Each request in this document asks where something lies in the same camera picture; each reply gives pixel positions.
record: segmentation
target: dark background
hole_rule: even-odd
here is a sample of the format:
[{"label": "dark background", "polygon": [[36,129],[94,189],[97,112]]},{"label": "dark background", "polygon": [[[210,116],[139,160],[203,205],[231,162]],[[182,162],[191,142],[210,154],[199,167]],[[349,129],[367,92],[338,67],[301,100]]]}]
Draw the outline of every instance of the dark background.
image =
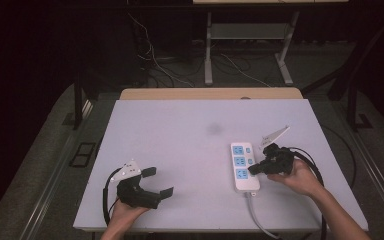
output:
[{"label": "dark background", "polygon": [[[273,11],[264,20],[276,21],[289,14]],[[205,16],[204,12],[146,12],[140,18],[156,48],[187,57],[190,40],[205,37]],[[221,21],[261,20],[258,14],[234,16],[237,19],[220,12],[216,17]],[[310,7],[301,12],[294,42],[364,44],[383,25],[384,1],[350,1],[340,9]],[[0,0],[0,199],[53,104],[76,76],[83,80],[89,98],[140,85],[145,76],[136,57],[141,37],[134,32],[131,20],[120,10],[64,9],[56,1]],[[384,33],[355,79],[384,115]]]}]

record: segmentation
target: white power strip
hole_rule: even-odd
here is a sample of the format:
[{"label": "white power strip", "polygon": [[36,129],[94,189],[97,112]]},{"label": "white power strip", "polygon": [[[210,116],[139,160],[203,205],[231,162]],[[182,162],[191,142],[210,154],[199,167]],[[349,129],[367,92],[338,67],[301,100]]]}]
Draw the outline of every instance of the white power strip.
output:
[{"label": "white power strip", "polygon": [[252,144],[247,142],[232,143],[230,152],[235,190],[237,192],[257,192],[260,189],[260,181],[257,176],[248,171],[248,168],[256,163]]}]

